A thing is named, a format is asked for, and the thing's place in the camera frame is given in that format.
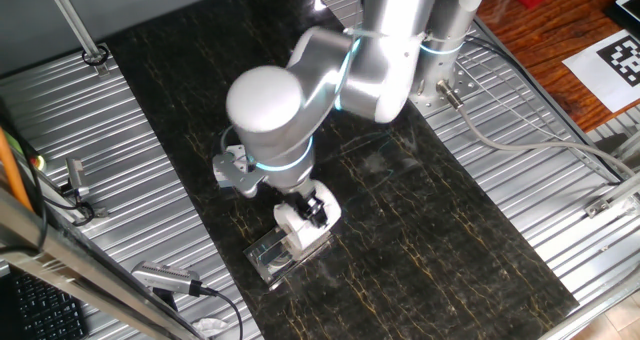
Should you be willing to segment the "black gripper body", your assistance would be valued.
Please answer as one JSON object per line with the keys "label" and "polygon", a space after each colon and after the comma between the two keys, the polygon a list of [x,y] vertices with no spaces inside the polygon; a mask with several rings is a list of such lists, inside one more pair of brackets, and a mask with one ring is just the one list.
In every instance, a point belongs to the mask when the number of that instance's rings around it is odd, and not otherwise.
{"label": "black gripper body", "polygon": [[287,204],[291,206],[301,218],[312,218],[320,213],[321,200],[316,196],[316,190],[303,195],[294,192],[287,195]]}

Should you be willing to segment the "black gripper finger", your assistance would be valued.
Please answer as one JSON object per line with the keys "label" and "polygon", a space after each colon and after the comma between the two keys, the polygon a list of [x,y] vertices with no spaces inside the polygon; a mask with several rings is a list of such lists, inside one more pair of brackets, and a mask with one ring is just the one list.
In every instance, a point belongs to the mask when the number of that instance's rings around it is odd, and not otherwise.
{"label": "black gripper finger", "polygon": [[327,224],[327,215],[323,204],[309,206],[304,212],[304,217],[315,227],[325,227]]}

